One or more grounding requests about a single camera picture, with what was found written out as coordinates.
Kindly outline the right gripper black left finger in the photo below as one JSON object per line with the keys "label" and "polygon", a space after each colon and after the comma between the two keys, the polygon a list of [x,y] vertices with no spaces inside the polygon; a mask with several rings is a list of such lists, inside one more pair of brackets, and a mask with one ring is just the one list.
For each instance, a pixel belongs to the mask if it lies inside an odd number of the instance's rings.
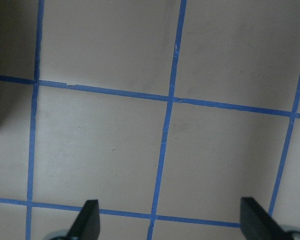
{"label": "right gripper black left finger", "polygon": [[100,232],[99,201],[87,200],[65,238],[67,240],[97,240]]}

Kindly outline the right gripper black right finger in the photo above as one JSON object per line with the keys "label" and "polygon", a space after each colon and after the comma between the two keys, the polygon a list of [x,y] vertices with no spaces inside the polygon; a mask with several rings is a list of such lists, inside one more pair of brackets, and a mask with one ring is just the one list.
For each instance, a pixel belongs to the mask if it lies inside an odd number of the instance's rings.
{"label": "right gripper black right finger", "polygon": [[293,240],[253,197],[240,199],[240,230],[246,240]]}

